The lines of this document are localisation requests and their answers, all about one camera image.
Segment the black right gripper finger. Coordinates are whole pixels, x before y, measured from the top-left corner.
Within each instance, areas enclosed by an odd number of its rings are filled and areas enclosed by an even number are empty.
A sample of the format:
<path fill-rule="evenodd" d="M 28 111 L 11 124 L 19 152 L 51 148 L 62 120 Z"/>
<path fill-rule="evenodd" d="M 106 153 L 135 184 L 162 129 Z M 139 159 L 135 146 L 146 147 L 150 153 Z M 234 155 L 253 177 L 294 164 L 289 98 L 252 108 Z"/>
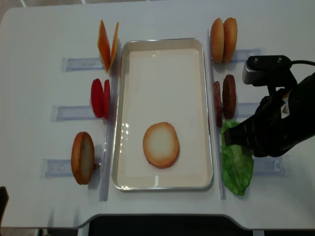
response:
<path fill-rule="evenodd" d="M 239 123 L 233 119 L 226 119 L 223 123 L 223 138 L 225 146 L 239 145 L 256 147 L 255 143 L 255 115 Z"/>
<path fill-rule="evenodd" d="M 246 147 L 246 146 L 242 146 L 242 153 L 244 155 L 256 155 L 256 152 L 254 149 L 251 149 L 251 148 Z"/>

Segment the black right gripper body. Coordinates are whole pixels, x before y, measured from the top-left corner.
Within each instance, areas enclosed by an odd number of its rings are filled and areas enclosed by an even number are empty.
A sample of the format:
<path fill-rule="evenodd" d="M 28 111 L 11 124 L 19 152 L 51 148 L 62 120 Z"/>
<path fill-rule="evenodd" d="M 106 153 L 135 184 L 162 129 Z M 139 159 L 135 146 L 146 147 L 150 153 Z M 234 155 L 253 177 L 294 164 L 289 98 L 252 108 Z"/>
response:
<path fill-rule="evenodd" d="M 277 157 L 315 135 L 315 87 L 280 89 L 260 116 L 255 156 Z"/>

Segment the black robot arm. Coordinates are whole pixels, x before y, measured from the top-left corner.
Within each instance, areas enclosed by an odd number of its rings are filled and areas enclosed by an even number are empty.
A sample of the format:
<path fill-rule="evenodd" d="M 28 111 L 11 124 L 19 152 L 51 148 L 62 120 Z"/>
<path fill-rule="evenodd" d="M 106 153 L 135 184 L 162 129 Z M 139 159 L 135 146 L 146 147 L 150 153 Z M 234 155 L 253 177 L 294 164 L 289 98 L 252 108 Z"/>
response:
<path fill-rule="evenodd" d="M 315 76 L 264 97 L 256 112 L 223 133 L 226 146 L 239 145 L 258 157 L 278 157 L 315 134 Z"/>

